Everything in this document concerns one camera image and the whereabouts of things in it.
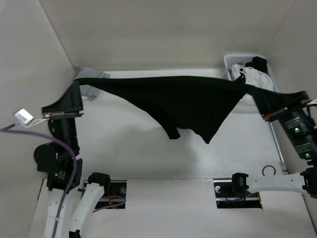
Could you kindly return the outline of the black tank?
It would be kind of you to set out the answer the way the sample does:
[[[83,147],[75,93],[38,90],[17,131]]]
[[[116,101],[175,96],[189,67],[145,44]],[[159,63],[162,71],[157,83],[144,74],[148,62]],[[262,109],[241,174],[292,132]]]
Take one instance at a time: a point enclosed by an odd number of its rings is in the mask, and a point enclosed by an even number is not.
[[[253,67],[261,72],[268,74],[267,60],[265,60],[261,57],[253,57],[251,61],[243,64],[242,66],[243,67]],[[245,76],[242,74],[238,78],[243,78],[245,80]]]
[[[77,81],[144,110],[170,139],[180,137],[178,129],[190,129],[207,144],[243,96],[258,88],[246,84],[244,79],[229,81],[198,76],[78,78]]]

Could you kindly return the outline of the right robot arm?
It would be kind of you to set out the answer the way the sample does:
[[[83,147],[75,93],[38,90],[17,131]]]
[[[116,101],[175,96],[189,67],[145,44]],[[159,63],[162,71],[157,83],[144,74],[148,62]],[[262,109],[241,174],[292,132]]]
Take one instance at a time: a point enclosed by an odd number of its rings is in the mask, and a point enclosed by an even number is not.
[[[246,196],[260,191],[291,191],[317,197],[317,124],[311,108],[317,101],[306,91],[283,94],[254,88],[252,95],[263,120],[272,123],[277,147],[286,163],[287,175],[252,176],[235,173],[230,191]]]

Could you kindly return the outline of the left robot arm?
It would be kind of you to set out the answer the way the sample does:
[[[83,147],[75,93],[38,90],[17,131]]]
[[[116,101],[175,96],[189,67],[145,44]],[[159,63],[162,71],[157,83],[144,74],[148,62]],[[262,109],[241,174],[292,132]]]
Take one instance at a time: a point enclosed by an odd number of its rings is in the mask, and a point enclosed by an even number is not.
[[[73,210],[74,196],[82,175],[82,159],[77,140],[75,119],[80,117],[83,103],[80,84],[75,81],[55,103],[42,108],[48,120],[50,143],[34,151],[37,170],[47,174],[48,215],[44,237],[80,238],[83,227],[101,198],[111,192],[110,176],[92,173],[80,203]]]

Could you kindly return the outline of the white tank top in basket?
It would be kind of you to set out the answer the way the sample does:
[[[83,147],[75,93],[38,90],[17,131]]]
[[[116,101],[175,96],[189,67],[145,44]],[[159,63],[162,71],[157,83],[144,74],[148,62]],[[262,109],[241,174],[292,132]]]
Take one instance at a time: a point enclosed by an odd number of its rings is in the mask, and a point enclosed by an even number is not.
[[[269,91],[274,91],[274,85],[271,77],[253,67],[243,67],[235,64],[231,67],[231,76],[233,79],[237,79],[240,75],[245,76],[245,83],[262,88]]]

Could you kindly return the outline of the black tank top in basket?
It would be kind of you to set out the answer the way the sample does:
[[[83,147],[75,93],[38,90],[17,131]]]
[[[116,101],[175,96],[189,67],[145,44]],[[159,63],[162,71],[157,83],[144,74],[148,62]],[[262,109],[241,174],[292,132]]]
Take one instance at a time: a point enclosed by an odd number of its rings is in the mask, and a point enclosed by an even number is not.
[[[261,57],[253,57],[251,61],[243,64],[242,66],[243,67],[253,67],[261,72],[268,74],[267,60],[265,60]],[[245,76],[242,74],[238,78],[243,78],[245,80]]]

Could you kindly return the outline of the white plastic laundry basket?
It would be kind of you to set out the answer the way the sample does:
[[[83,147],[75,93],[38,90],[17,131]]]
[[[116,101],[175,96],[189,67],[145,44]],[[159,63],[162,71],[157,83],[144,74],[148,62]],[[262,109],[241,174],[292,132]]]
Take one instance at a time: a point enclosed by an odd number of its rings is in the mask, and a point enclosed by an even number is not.
[[[224,64],[225,64],[225,71],[227,73],[227,77],[229,80],[234,81],[233,77],[231,76],[231,67],[235,64],[238,65],[243,65],[249,61],[252,60],[253,57],[261,57],[265,60],[267,60],[264,56],[262,55],[257,55],[257,54],[228,54],[223,57]],[[274,85],[274,91],[278,92],[278,86],[277,82],[274,78],[274,74],[272,72],[272,69],[267,61],[267,69],[268,69],[268,75],[271,77]]]

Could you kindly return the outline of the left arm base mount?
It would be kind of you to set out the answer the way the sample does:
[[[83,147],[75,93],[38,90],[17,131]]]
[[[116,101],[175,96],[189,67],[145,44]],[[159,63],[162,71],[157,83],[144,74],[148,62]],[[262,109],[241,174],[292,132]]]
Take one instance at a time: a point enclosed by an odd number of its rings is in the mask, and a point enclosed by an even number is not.
[[[85,207],[94,212],[103,209],[124,209],[126,203],[126,183],[110,179],[86,180],[81,188],[79,207]]]

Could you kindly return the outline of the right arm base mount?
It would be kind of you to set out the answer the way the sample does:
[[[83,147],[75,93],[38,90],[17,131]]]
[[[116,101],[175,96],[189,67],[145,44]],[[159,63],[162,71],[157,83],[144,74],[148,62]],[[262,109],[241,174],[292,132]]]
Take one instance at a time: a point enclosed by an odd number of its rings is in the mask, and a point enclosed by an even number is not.
[[[232,190],[231,179],[216,179],[213,181],[215,202],[218,209],[262,209],[260,194],[243,192],[235,193]]]

